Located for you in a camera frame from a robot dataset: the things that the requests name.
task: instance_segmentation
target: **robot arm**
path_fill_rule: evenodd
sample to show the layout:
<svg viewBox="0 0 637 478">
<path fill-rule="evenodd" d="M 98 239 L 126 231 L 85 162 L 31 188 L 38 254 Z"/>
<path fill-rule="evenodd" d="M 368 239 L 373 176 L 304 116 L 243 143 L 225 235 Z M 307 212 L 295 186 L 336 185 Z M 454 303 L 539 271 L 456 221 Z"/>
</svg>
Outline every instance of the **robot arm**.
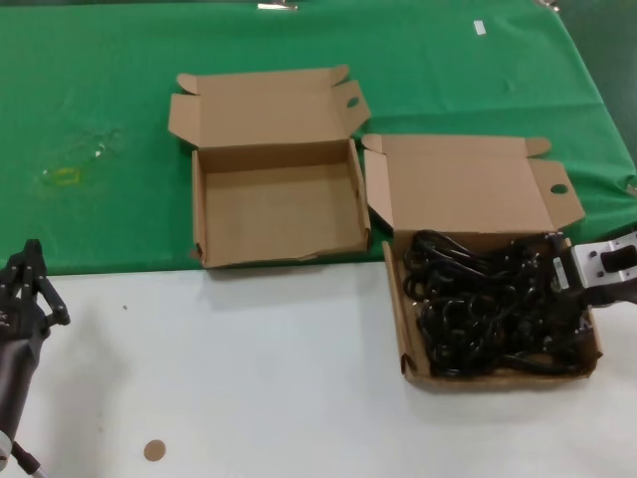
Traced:
<svg viewBox="0 0 637 478">
<path fill-rule="evenodd" d="M 39 294 L 51 314 L 38 306 Z M 40 241 L 28 240 L 0 270 L 0 471 L 12 452 L 24 453 L 15 435 L 42 343 L 51 326 L 69 322 L 67 307 L 47 279 Z"/>
</svg>

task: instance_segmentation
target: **open cardboard box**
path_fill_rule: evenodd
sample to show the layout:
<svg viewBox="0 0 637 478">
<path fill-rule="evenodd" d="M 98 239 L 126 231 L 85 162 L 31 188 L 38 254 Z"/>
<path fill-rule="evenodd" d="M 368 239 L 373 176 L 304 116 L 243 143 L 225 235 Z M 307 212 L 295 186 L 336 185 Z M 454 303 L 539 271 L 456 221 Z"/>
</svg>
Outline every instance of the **open cardboard box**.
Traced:
<svg viewBox="0 0 637 478">
<path fill-rule="evenodd" d="M 563 165 L 532 158 L 548 152 L 549 141 L 368 134 L 362 142 L 369 206 L 394 231 L 393 244 L 383 243 L 383 251 L 400 367 L 407 380 L 510 385 L 589 376 L 601 357 L 596 331 L 581 344 L 585 371 L 580 376 L 533 375 L 511 369 L 471 380 L 432 375 L 416 325 L 416 306 L 402 288 L 402 257 L 416 231 L 434 229 L 466 247 L 488 251 L 581 219 L 584 212 Z M 590 311 L 589 316 L 595 330 Z"/>
<path fill-rule="evenodd" d="M 364 251 L 369 216 L 350 135 L 369 108 L 348 67 L 179 75 L 168 129 L 192 156 L 204 267 Z"/>
</svg>

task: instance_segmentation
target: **white table surface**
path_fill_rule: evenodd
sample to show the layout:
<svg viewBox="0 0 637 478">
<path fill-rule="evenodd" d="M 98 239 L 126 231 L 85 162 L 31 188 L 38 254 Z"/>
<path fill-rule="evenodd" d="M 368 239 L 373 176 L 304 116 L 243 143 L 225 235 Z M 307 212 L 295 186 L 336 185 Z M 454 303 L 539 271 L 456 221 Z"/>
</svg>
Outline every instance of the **white table surface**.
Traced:
<svg viewBox="0 0 637 478">
<path fill-rule="evenodd" d="M 599 312 L 589 380 L 431 392 L 400 374 L 383 264 L 53 282 L 73 322 L 18 431 L 51 478 L 637 474 L 635 306 Z"/>
</svg>

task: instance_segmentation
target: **green tablecloth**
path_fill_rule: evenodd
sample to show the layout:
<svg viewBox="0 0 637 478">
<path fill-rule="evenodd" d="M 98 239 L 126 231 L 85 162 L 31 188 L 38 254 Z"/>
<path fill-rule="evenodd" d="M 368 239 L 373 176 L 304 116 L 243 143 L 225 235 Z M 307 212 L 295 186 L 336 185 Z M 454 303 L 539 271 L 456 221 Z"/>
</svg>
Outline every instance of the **green tablecloth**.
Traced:
<svg viewBox="0 0 637 478">
<path fill-rule="evenodd" d="M 176 75 L 337 64 L 369 131 L 549 137 L 587 213 L 574 241 L 637 219 L 617 130 L 531 0 L 16 8 L 0 10 L 0 259 L 39 237 L 58 274 L 198 267 L 188 152 L 166 130 Z M 331 262 L 377 260 L 381 238 Z"/>
</svg>

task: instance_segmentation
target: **box handle hole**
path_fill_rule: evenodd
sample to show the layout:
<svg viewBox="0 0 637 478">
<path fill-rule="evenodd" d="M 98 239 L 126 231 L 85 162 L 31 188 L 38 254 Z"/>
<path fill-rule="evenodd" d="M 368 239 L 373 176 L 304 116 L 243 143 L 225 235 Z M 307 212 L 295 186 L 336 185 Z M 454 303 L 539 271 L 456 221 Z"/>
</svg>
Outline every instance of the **box handle hole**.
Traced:
<svg viewBox="0 0 637 478">
<path fill-rule="evenodd" d="M 553 194 L 566 194 L 568 192 L 568 188 L 565 184 L 554 184 L 550 188 L 550 192 Z"/>
</svg>

